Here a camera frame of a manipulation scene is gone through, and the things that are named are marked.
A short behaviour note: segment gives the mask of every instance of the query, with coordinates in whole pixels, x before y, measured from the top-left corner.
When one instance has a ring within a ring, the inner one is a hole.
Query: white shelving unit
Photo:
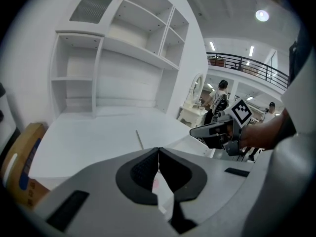
[[[174,9],[160,56],[177,67],[180,65],[188,27],[188,21]]]
[[[49,75],[55,118],[104,116],[115,106],[167,111],[189,25],[173,4],[75,0],[66,15]],[[71,28],[82,34],[65,33]]]
[[[55,117],[82,113],[93,117],[93,80],[103,37],[58,34],[50,64],[50,97]]]

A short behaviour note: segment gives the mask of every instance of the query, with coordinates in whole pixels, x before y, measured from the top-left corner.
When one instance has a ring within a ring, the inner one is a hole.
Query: ceiling light
[[[269,19],[269,14],[265,10],[258,10],[256,12],[256,18],[259,21],[265,22]]]
[[[251,46],[250,47],[250,53],[249,53],[249,56],[252,56],[252,54],[253,54],[253,49],[254,49],[255,47],[254,46]]]
[[[210,42],[210,45],[211,45],[212,50],[215,51],[215,47],[214,47],[213,42]]]

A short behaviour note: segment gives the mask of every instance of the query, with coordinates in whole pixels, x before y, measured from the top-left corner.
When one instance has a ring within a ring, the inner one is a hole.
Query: black slot
[[[236,169],[236,168],[228,168],[225,170],[227,173],[231,173],[237,176],[243,176],[247,177],[249,175],[249,171],[241,170],[241,169]]]
[[[87,192],[74,191],[46,222],[63,232],[78,213],[88,196],[89,193]]]

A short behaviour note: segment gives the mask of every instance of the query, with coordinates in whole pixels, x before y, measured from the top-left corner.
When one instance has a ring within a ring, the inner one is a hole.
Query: person
[[[238,68],[237,68],[238,71],[241,71],[241,64],[242,64],[242,59],[240,59],[240,61],[238,62]]]
[[[262,114],[259,123],[267,123],[270,120],[272,120],[276,116],[275,110],[276,110],[276,104],[274,102],[271,102],[269,104],[269,109],[266,109],[265,112]],[[246,154],[251,148],[252,147],[247,147],[244,153]],[[258,150],[259,148],[254,148],[251,155],[249,155],[248,157],[248,161],[252,161],[252,162],[255,161],[254,156],[258,152]]]
[[[201,105],[203,105],[205,103],[205,101],[202,97],[199,98],[199,101],[201,102]]]
[[[214,107],[216,107],[216,103],[222,95],[224,95],[224,94],[227,95],[227,92],[226,92],[227,86],[228,86],[228,82],[226,80],[221,80],[221,82],[218,84],[218,89],[212,91],[210,93],[208,99],[205,101],[205,103],[202,104],[203,107],[208,105],[208,104],[211,105],[210,109],[208,110],[208,112],[206,114],[204,125],[211,123],[212,118],[214,116],[214,114],[213,114]]]

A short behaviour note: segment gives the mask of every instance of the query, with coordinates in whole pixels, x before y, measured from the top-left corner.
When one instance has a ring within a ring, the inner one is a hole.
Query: balcony
[[[206,53],[208,64],[247,73],[286,91],[289,77],[281,71],[246,57],[226,53]]]

